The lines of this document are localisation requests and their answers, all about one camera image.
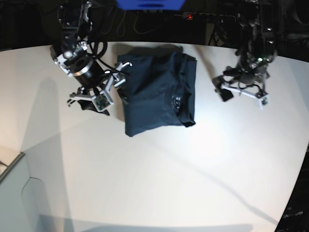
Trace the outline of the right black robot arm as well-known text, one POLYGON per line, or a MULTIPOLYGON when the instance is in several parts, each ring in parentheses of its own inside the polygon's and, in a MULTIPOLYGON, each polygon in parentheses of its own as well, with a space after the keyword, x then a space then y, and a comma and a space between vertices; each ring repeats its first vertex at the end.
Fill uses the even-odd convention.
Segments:
POLYGON ((90 9, 94 6, 103 5, 94 0, 67 0, 60 6, 57 17, 62 26, 61 40, 51 46, 50 54, 55 65, 80 84, 69 95, 67 105, 77 102, 82 110, 108 116, 108 108, 114 104, 110 96, 112 88, 127 102, 122 86, 129 75, 123 69, 132 63, 119 62, 111 67, 101 59, 108 44, 93 34, 90 9))

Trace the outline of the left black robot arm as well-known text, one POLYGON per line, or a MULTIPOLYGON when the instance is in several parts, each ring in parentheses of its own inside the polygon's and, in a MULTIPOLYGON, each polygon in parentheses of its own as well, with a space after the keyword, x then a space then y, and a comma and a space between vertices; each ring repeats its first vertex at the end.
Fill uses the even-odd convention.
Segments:
POLYGON ((234 13, 239 28, 235 67, 226 67, 223 74, 213 78, 215 92, 223 102, 234 93, 256 99, 262 106, 268 103, 267 68, 277 56, 278 20, 275 0, 219 0, 220 13, 234 13))

